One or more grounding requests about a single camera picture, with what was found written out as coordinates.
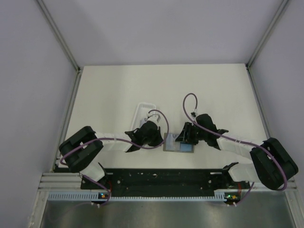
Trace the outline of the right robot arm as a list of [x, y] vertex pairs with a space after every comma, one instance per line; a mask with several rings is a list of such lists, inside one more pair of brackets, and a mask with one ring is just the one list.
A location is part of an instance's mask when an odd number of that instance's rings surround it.
[[227, 188], [233, 188], [240, 181], [259, 181], [268, 189], [281, 190], [298, 173], [298, 166], [276, 138], [260, 142], [237, 138], [228, 130], [217, 129], [208, 114], [198, 115], [194, 123], [186, 122], [175, 141], [191, 145], [204, 141], [217, 150], [251, 160], [248, 164], [234, 162], [226, 166], [228, 172], [221, 180]]

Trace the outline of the white plastic basket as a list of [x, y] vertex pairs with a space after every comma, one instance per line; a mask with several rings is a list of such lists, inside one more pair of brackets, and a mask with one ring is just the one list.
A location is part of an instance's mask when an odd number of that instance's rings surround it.
[[140, 128], [147, 120], [147, 114], [150, 110], [156, 109], [156, 105], [153, 103], [140, 102], [136, 109], [131, 123], [130, 130]]

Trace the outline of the grey card holder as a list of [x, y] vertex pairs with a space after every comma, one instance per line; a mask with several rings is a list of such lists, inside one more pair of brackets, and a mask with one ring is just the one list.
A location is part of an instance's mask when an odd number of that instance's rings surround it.
[[164, 152], [194, 153], [193, 145], [177, 142], [177, 137], [178, 134], [176, 133], [164, 134], [164, 138], [166, 138], [166, 141], [163, 145]]

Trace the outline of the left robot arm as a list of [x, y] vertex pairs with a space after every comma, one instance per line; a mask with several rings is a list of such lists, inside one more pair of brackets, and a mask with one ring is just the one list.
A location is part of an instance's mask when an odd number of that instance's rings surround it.
[[71, 173], [80, 173], [91, 179], [97, 188], [107, 185], [108, 177], [97, 155], [106, 152], [135, 152], [140, 149], [154, 149], [164, 144], [161, 128], [156, 121], [146, 121], [140, 128], [124, 133], [97, 133], [85, 126], [65, 140], [59, 151], [60, 164]]

